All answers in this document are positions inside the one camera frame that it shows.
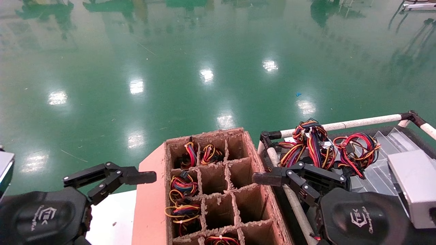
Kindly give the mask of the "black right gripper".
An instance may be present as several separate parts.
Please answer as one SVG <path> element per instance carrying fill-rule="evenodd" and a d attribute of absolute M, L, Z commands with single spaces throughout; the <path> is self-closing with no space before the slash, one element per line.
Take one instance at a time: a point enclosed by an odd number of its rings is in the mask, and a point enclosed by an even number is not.
<path fill-rule="evenodd" d="M 410 221 L 399 198 L 346 191 L 347 178 L 341 174 L 299 162 L 253 173 L 252 181 L 288 185 L 300 201 L 312 207 L 319 203 L 318 231 L 329 244 L 400 245 L 406 239 Z"/>

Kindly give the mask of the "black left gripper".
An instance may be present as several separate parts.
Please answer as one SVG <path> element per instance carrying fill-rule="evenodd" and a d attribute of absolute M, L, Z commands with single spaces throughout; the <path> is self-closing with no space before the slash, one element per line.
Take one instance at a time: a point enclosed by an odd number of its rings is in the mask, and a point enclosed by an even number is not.
<path fill-rule="evenodd" d="M 89 245 L 91 205 L 74 188 L 6 196 L 0 215 L 2 245 Z"/>

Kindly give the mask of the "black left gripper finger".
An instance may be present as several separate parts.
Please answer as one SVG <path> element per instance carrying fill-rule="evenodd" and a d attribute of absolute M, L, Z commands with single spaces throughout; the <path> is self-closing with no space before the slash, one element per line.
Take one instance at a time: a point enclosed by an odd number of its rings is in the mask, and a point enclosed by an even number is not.
<path fill-rule="evenodd" d="M 156 180 L 157 174 L 154 171 L 140 172 L 134 166 L 118 166 L 106 162 L 64 177 L 63 184 L 64 187 L 78 189 L 100 181 L 87 194 L 90 203 L 97 205 L 124 184 L 148 184 Z"/>

